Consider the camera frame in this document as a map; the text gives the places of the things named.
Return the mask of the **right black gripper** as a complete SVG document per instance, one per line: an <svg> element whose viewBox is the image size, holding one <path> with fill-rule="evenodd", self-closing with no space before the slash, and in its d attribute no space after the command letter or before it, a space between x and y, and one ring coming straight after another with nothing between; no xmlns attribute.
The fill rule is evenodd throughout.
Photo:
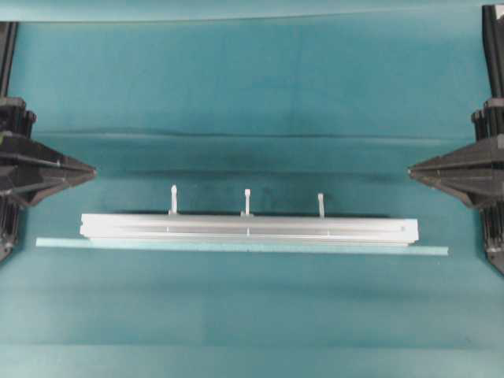
<svg viewBox="0 0 504 378"><path fill-rule="evenodd" d="M409 167L409 177L483 208L480 218L487 252L503 251L503 171L472 169L503 163L503 98L490 98L472 114L476 141Z"/></svg>

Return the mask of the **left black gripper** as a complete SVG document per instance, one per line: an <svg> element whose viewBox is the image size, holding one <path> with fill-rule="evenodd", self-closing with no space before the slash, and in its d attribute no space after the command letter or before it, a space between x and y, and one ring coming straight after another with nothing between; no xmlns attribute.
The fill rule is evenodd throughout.
<svg viewBox="0 0 504 378"><path fill-rule="evenodd" d="M1 158L50 168L1 168L1 252L17 243L20 207L36 206L43 199L96 177L96 169L29 139L36 115L22 98L1 99Z"/></svg>

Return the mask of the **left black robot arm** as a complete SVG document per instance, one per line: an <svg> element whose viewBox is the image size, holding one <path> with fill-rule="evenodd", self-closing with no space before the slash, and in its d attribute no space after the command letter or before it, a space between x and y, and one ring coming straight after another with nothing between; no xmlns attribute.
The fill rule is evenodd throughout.
<svg viewBox="0 0 504 378"><path fill-rule="evenodd" d="M1 259L17 244L22 210L96 177L96 169L32 139L36 115L9 97L17 22L1 23Z"/></svg>

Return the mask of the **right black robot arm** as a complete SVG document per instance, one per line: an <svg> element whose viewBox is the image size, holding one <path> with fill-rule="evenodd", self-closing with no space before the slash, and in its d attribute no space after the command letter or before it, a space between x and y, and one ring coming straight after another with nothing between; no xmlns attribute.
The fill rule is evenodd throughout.
<svg viewBox="0 0 504 378"><path fill-rule="evenodd" d="M484 249L503 252L503 6L482 7L484 55L492 97L471 116L476 141L409 167L409 177L477 210Z"/></svg>

